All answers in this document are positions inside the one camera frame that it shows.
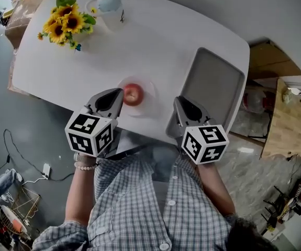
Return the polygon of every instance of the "plaid shirt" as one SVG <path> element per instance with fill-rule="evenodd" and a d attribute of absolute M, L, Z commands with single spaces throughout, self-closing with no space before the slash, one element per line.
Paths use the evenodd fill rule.
<path fill-rule="evenodd" d="M 140 155 L 101 160 L 88 227 L 66 221 L 49 227 L 33 250 L 216 250 L 225 249 L 230 225 L 205 196 L 188 161 L 172 167 L 163 217 L 152 184 L 151 163 Z"/>

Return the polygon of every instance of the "wooden board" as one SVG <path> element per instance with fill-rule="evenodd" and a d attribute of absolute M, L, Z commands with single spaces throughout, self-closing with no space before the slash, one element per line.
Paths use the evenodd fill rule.
<path fill-rule="evenodd" d="M 269 134 L 261 157 L 282 154 L 301 156 L 301 99 L 294 96 L 289 104 L 283 102 L 287 86 L 283 80 L 277 81 L 277 93 Z"/>

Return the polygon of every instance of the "tiled floor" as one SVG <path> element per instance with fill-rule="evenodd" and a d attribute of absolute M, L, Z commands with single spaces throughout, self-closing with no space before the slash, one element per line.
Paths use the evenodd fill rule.
<path fill-rule="evenodd" d="M 233 124 L 232 131 L 243 135 L 262 136 L 266 133 L 269 122 L 268 114 L 256 115 L 240 110 Z M 218 163 L 220 174 L 232 196 L 239 216 L 252 219 L 262 230 L 265 217 L 270 214 L 266 200 L 274 200 L 279 193 L 289 192 L 296 179 L 301 176 L 301 157 L 287 161 L 282 156 L 260 159 L 262 147 L 229 136 L 230 144 Z"/>
<path fill-rule="evenodd" d="M 2 133 L 8 128 L 13 131 L 14 141 L 26 158 L 40 168 L 48 162 L 53 176 L 63 177 L 73 170 L 72 152 L 63 131 L 71 113 L 46 101 L 7 91 L 13 50 L 3 32 L 4 28 L 0 27 L 0 166 L 7 155 Z M 267 115 L 240 111 L 232 130 L 245 135 L 261 135 L 266 131 L 268 121 Z M 301 175 L 301 158 L 296 164 L 295 160 L 288 162 L 282 157 L 260 160 L 261 147 L 231 135 L 229 139 L 227 152 L 217 164 L 220 174 L 233 197 L 237 213 L 252 219 L 259 229 L 263 229 L 265 221 L 260 214 L 268 216 L 263 199 L 277 197 L 274 185 L 284 192 L 289 190 L 295 178 Z M 19 170 L 25 180 L 40 177 L 16 155 L 15 150 L 11 149 L 11 152 L 16 163 L 9 167 Z M 288 184 L 292 172 L 296 172 L 294 180 Z M 34 226 L 44 229 L 63 221 L 70 181 L 71 178 L 63 182 L 41 181 L 29 186 L 41 195 Z"/>

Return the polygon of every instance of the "yellow flower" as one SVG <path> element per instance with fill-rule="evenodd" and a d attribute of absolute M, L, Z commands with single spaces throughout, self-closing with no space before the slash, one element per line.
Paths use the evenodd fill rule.
<path fill-rule="evenodd" d="M 71 48 L 71 49 L 76 49 L 77 45 L 78 45 L 78 42 L 77 42 L 77 41 L 72 41 L 72 42 L 70 42 L 70 48 Z"/>
<path fill-rule="evenodd" d="M 79 33 L 85 26 L 84 18 L 80 14 L 70 14 L 63 17 L 63 31 Z"/>
<path fill-rule="evenodd" d="M 57 7 L 53 7 L 51 10 L 50 10 L 50 14 L 54 14 L 55 12 L 57 11 Z"/>
<path fill-rule="evenodd" d="M 39 34 L 37 35 L 37 38 L 38 38 L 39 40 L 43 40 L 43 34 L 39 32 Z"/>
<path fill-rule="evenodd" d="M 50 32 L 50 26 L 55 24 L 55 23 L 56 23 L 55 17 L 53 15 L 51 15 L 49 17 L 48 21 L 44 24 L 43 31 L 46 32 L 46 33 L 49 33 Z"/>
<path fill-rule="evenodd" d="M 62 18 L 65 15 L 70 14 L 78 14 L 78 4 L 74 3 L 72 6 L 66 5 L 66 6 L 60 6 L 56 13 L 54 14 L 55 18 Z"/>
<path fill-rule="evenodd" d="M 50 34 L 49 37 L 52 42 L 60 43 L 65 41 L 65 32 L 62 30 L 63 26 L 59 22 L 55 22 L 53 25 L 50 26 Z"/>

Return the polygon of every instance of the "bracelet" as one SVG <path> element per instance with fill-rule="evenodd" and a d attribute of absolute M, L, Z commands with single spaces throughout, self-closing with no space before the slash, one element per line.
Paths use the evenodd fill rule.
<path fill-rule="evenodd" d="M 75 166 L 75 168 L 77 168 L 79 170 L 88 171 L 88 170 L 94 170 L 97 167 L 97 164 L 95 164 L 93 166 L 86 166 L 86 165 L 85 166 L 84 165 L 80 166 L 80 165 L 78 165 L 78 162 L 75 162 L 74 166 Z"/>

